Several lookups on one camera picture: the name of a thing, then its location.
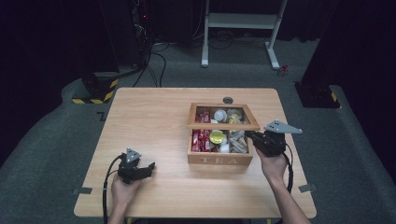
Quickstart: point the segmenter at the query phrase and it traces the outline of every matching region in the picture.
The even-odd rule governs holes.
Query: hand
[[[286,159],[283,155],[275,157],[266,157],[260,150],[256,148],[257,154],[262,160],[262,173],[270,184],[284,185],[283,175],[287,167]]]
[[[122,179],[115,174],[113,178],[113,183],[111,185],[111,194],[113,195],[113,204],[128,206],[139,188],[143,180],[136,180],[132,184],[128,185],[122,182]]]
[[[111,211],[108,224],[121,224],[125,217],[126,210],[134,200],[137,188],[142,180],[136,180],[128,185],[122,182],[118,175],[114,175],[113,184],[111,184],[111,194],[113,195],[113,210]]]

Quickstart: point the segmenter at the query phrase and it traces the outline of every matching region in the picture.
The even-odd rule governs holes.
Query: wooden table
[[[277,92],[273,89],[120,88],[108,113],[92,157],[75,214],[101,217],[102,187],[110,163],[127,147],[142,154],[140,167],[156,162],[153,175],[143,181],[128,217],[280,217],[274,195],[262,174],[256,153],[249,166],[187,163],[191,103],[221,104],[225,96],[247,105],[263,127],[279,119],[287,123]],[[292,196],[308,217],[317,213],[306,185],[303,167],[291,134],[286,141],[293,152]],[[111,190],[107,207],[112,209]]]

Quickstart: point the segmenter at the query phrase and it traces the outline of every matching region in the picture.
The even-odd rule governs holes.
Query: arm
[[[274,193],[276,204],[282,216],[283,223],[310,223],[303,210],[289,194],[286,189],[283,175],[286,170],[286,159],[283,155],[277,157],[265,157],[261,151],[256,149],[262,160],[262,173],[268,180]]]
[[[111,185],[111,194],[113,195],[113,209],[111,211],[108,224],[123,223],[125,213],[134,200],[136,190],[142,180],[136,180],[131,185],[122,182],[118,175],[114,175],[113,183]]]

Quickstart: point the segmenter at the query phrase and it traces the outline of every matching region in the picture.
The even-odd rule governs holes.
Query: small black object
[[[253,140],[253,146],[264,153],[266,157],[278,156],[286,151],[284,133],[245,131],[245,135]]]
[[[226,97],[223,98],[223,103],[227,104],[227,105],[230,105],[230,104],[233,103],[233,98],[231,98],[229,96],[226,96]]]
[[[154,170],[155,167],[155,162],[146,168],[137,168],[137,164],[139,162],[140,159],[128,162],[126,154],[122,153],[118,175],[122,178],[122,181],[125,184],[131,184],[135,180],[144,179],[151,176],[152,170]]]

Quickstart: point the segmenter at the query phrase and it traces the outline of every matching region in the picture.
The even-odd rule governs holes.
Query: yellow and black tape
[[[98,93],[95,97],[73,97],[73,103],[75,104],[106,104],[110,101],[111,97],[114,94],[114,90],[118,84],[119,80],[115,79],[111,81],[109,84],[105,84],[102,88],[98,90]]]

